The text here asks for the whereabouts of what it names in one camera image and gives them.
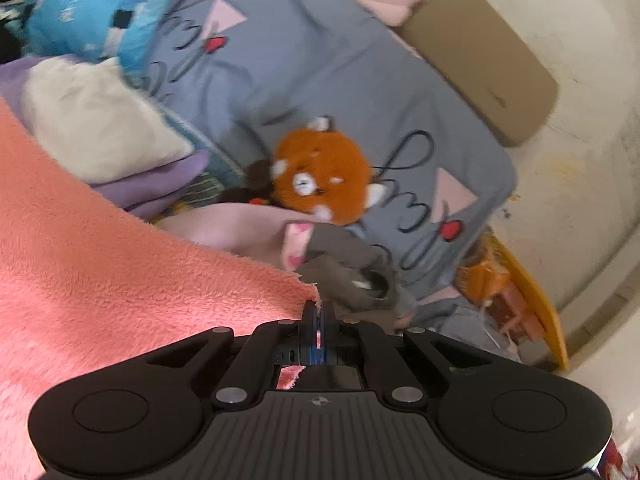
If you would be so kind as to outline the pink fleece towel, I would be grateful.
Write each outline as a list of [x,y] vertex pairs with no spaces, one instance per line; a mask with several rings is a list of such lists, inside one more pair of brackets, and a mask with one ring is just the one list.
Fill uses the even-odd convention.
[[1,112],[1,474],[41,466],[28,413],[48,389],[214,326],[247,335],[318,296],[298,277],[115,207]]

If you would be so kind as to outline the dark grey garment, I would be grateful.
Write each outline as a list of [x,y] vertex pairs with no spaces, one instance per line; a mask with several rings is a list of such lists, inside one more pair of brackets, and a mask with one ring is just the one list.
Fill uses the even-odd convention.
[[385,318],[399,302],[396,272],[374,247],[342,226],[317,223],[296,272],[317,286],[337,318]]

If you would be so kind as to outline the pale pink garment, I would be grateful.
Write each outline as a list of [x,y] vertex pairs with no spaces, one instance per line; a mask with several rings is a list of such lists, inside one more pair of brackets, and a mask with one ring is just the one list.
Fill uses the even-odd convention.
[[222,203],[165,218],[157,227],[195,244],[294,271],[304,262],[317,222],[279,207]]

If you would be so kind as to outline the orange plastic bag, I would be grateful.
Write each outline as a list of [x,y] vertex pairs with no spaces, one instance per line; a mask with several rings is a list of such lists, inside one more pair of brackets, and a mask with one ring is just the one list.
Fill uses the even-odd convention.
[[477,243],[457,267],[454,286],[475,307],[483,307],[510,281],[501,250],[493,244]]

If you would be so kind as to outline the red panda plush toy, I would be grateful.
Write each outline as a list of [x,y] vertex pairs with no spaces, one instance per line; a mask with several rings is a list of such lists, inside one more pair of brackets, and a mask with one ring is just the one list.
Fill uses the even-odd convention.
[[359,145],[335,129],[332,118],[320,116],[288,133],[270,159],[248,165],[244,184],[219,200],[282,207],[348,226],[385,193]]

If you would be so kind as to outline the blue floral quilt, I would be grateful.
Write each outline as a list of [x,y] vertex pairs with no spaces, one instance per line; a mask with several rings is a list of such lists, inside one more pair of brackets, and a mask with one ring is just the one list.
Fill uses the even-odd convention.
[[209,163],[205,169],[189,184],[186,192],[170,204],[152,220],[157,224],[163,218],[183,212],[213,205],[219,195],[228,188],[239,188],[244,183],[244,170],[217,143],[204,133],[180,118],[166,106],[161,106],[165,119],[171,128],[192,142],[194,148],[204,148],[209,154]]

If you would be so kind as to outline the yellow pink plastic rack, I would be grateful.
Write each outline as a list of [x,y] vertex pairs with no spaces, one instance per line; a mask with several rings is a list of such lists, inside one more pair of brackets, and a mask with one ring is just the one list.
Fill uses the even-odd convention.
[[528,273],[524,266],[504,246],[496,234],[487,232],[489,245],[498,254],[506,270],[510,273],[511,282],[523,296],[529,310],[536,314],[540,325],[544,328],[541,338],[546,343],[555,363],[562,372],[570,369],[564,330],[562,329],[558,310],[548,299],[544,291]]

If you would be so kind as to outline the folded purple garment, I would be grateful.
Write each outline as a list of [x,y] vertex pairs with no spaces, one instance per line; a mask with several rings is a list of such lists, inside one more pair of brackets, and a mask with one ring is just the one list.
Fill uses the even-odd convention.
[[[41,61],[40,56],[26,56],[1,65],[1,97],[24,126],[27,126],[22,107],[24,85],[28,71]],[[151,220],[186,194],[211,158],[210,151],[198,148],[176,162],[91,187],[117,207],[142,220]]]

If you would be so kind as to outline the grey-blue printed duvet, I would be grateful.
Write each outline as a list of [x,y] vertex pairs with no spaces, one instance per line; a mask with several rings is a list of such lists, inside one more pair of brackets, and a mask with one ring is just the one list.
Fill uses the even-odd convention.
[[462,97],[352,0],[169,0],[143,88],[244,167],[329,117],[367,156],[383,199],[352,232],[394,268],[413,325],[510,356],[454,290],[457,266],[509,197],[506,150]]

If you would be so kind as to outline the folded white garment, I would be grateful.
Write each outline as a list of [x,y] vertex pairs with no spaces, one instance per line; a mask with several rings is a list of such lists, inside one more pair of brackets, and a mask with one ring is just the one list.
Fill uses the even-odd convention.
[[114,58],[47,58],[28,71],[23,115],[40,148],[88,184],[104,184],[189,156],[193,144],[126,84]]

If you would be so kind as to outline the tan headboard cushion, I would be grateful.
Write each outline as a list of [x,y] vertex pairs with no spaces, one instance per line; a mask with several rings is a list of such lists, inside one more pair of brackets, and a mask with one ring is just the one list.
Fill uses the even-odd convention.
[[399,33],[506,148],[526,143],[554,110],[558,83],[488,0],[424,0]]

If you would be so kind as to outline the blue cartoon police pillow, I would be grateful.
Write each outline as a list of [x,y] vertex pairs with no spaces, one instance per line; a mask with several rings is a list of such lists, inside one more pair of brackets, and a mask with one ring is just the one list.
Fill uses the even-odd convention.
[[33,54],[117,58],[125,72],[138,74],[168,1],[24,0],[20,23]]

